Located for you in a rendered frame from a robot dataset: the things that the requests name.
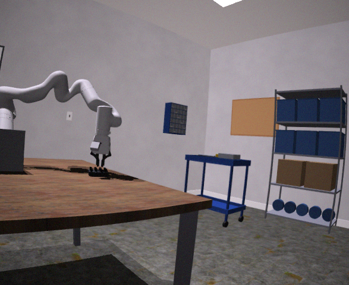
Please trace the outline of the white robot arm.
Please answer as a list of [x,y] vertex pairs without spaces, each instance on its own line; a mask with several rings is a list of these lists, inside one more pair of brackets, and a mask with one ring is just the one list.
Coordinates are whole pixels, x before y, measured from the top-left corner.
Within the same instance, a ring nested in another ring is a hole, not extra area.
[[14,130],[13,119],[16,117],[16,110],[13,99],[19,99],[24,103],[38,102],[43,100],[52,88],[54,88],[55,98],[62,103],[81,93],[89,109],[97,112],[95,134],[109,135],[111,134],[110,127],[121,125],[120,114],[112,105],[99,98],[89,81],[77,80],[68,89],[66,73],[55,71],[37,86],[30,88],[0,87],[0,129]]

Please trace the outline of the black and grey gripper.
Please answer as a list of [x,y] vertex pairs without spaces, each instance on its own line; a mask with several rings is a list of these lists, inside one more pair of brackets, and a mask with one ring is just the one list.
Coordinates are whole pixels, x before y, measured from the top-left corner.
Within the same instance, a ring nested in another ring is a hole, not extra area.
[[95,135],[93,140],[101,142],[101,145],[99,151],[91,151],[90,154],[96,158],[97,167],[99,166],[99,154],[103,154],[101,161],[101,167],[103,167],[105,165],[105,159],[111,156],[111,139],[106,135]]

